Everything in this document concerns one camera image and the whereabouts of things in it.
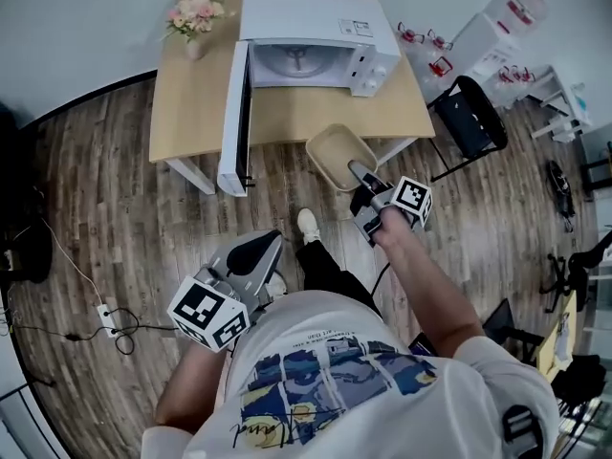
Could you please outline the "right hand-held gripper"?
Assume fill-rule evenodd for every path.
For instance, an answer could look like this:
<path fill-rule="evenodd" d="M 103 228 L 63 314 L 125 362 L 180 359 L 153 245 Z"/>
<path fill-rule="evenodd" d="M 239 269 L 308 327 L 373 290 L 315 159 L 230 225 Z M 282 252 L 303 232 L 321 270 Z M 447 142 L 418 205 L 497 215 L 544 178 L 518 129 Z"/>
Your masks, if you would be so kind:
<path fill-rule="evenodd" d="M 357 160 L 351 160 L 348 168 L 360 185 L 350 204 L 354 223 L 371 247 L 376 245 L 373 235 L 382 226 L 381 212 L 395 207 L 413 228 L 419 223 L 423 228 L 432 208 L 431 189 L 403 176 L 394 186 L 382 181 L 376 174 Z"/>

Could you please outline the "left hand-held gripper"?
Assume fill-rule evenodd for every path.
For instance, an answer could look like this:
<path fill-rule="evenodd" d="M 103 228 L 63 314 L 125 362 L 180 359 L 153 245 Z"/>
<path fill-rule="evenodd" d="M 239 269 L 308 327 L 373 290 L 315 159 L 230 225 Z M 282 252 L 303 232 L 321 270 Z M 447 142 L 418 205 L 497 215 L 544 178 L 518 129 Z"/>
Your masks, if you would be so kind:
<path fill-rule="evenodd" d="M 273 302 L 267 285 L 282 253 L 277 229 L 253 231 L 219 246 L 186 277 L 167 313 L 189 338 L 213 352 L 247 332 Z"/>

